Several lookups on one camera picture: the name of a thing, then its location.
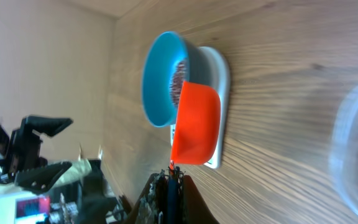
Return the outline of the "red beans in bowl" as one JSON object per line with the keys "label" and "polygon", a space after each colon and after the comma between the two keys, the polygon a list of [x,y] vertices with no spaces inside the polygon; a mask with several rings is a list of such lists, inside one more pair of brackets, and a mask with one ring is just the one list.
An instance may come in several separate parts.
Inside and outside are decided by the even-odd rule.
{"label": "red beans in bowl", "polygon": [[175,72],[170,81],[170,98],[177,108],[180,100],[183,82],[187,76],[186,60],[183,59],[175,67]]}

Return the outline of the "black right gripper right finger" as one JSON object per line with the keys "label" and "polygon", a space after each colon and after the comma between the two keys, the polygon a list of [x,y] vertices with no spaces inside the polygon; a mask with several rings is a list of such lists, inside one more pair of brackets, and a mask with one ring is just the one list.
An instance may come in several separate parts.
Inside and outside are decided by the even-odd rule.
{"label": "black right gripper right finger", "polygon": [[178,223],[219,224],[189,175],[182,178],[182,196]]}

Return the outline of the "teal plastic bowl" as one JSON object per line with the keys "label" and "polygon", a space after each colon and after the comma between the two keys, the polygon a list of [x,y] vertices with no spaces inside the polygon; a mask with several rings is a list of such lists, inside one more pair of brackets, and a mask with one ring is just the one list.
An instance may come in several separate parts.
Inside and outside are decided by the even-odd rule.
{"label": "teal plastic bowl", "polygon": [[160,34],[146,56],[142,75],[142,103],[148,121],[161,128],[174,124],[177,107],[170,96],[177,65],[186,62],[185,80],[210,85],[211,66],[201,49],[174,31]]}

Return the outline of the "white digital kitchen scale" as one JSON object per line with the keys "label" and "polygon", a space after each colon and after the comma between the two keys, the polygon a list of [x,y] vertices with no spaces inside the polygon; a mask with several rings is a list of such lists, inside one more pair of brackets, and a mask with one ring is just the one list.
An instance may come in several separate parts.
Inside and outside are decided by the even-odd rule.
{"label": "white digital kitchen scale", "polygon": [[172,126],[173,165],[220,166],[223,151],[229,89],[229,66],[212,47],[200,47],[211,66],[211,84],[185,81],[181,90],[176,124]]}

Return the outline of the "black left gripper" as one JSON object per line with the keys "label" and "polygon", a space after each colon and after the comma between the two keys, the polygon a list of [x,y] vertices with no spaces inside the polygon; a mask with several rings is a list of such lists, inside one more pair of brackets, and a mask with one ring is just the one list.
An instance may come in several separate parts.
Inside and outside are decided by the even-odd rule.
{"label": "black left gripper", "polygon": [[54,137],[72,123],[71,118],[35,115],[22,119],[20,129],[12,132],[4,163],[6,173],[18,172],[14,180],[15,186],[37,195],[46,193],[53,187],[72,163],[65,161],[47,165],[47,159],[40,156],[43,141],[33,131]]}

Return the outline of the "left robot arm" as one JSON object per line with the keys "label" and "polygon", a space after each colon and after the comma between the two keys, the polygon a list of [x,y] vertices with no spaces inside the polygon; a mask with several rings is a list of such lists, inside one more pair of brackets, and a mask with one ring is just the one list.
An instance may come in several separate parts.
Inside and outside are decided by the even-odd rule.
{"label": "left robot arm", "polygon": [[91,172],[87,160],[49,163],[40,155],[41,136],[52,138],[72,122],[70,118],[30,115],[11,134],[0,124],[0,197],[25,191],[43,195]]}

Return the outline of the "orange scoop with blue handle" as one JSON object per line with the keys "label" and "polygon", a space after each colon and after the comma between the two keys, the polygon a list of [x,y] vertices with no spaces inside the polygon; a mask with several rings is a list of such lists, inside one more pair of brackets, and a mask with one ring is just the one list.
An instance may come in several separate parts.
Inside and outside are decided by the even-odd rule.
{"label": "orange scoop with blue handle", "polygon": [[180,164],[208,162],[218,141],[221,104],[217,92],[207,85],[185,81],[181,89],[170,156],[167,223],[217,223],[189,175]]}

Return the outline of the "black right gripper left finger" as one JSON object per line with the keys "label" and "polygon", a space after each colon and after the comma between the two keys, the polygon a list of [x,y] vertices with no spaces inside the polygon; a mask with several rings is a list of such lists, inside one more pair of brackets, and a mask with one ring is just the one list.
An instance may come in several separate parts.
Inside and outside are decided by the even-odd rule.
{"label": "black right gripper left finger", "polygon": [[124,223],[163,223],[167,204],[167,189],[167,176],[163,172],[152,174]]}

